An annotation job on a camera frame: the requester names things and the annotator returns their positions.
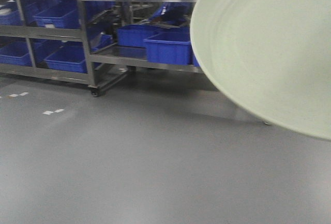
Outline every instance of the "caster wheel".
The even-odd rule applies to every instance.
[[[131,72],[135,72],[137,70],[136,66],[127,66],[127,68]]]
[[[92,88],[92,89],[91,89],[91,95],[92,95],[93,97],[98,97],[98,96],[100,96],[100,89],[98,89],[98,88]]]

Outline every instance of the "storage rack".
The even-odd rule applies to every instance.
[[[59,81],[67,81],[74,83],[87,84],[91,89],[93,96],[100,94],[100,88],[105,85],[105,82],[101,80],[102,73],[109,70],[111,66],[123,65],[128,68],[134,69],[135,67],[146,67],[166,70],[176,70],[185,72],[197,72],[202,73],[199,67],[193,65],[171,65],[171,64],[159,64],[151,63],[146,59],[146,50],[144,48],[131,48],[120,47],[117,44],[112,44],[104,49],[101,49],[95,53],[91,52],[87,38],[87,20],[85,2],[88,1],[115,1],[122,2],[124,10],[124,16],[130,15],[129,7],[131,2],[196,2],[197,0],[77,0],[79,18],[81,23],[80,29],[62,29],[62,28],[44,28],[44,27],[31,27],[27,26],[24,20],[24,14],[20,0],[16,0],[18,4],[18,10],[22,20],[22,26],[6,26],[0,25],[0,36],[9,37],[22,37],[26,38],[29,53],[32,59],[32,67],[17,66],[1,64],[0,72],[8,74],[18,74],[22,76],[30,76],[44,79],[52,79]],[[60,70],[51,70],[37,68],[34,60],[34,52],[32,49],[31,38],[39,39],[52,39],[52,40],[64,40],[64,41],[81,41],[83,43],[87,73],[68,72]],[[94,62],[103,63],[98,70],[93,68]],[[118,75],[113,78],[111,82],[116,81],[122,75]]]

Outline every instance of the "epoxy floor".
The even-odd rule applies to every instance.
[[[203,75],[140,71],[99,98],[1,75],[0,96],[1,224],[331,223],[331,142]]]

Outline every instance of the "white round tray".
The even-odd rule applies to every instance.
[[[198,0],[191,41],[205,74],[239,106],[331,139],[331,0]]]

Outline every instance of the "tape marking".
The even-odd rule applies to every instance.
[[[46,114],[46,115],[51,115],[52,113],[54,113],[54,112],[52,112],[52,111],[45,111],[45,112],[43,112],[43,114]]]

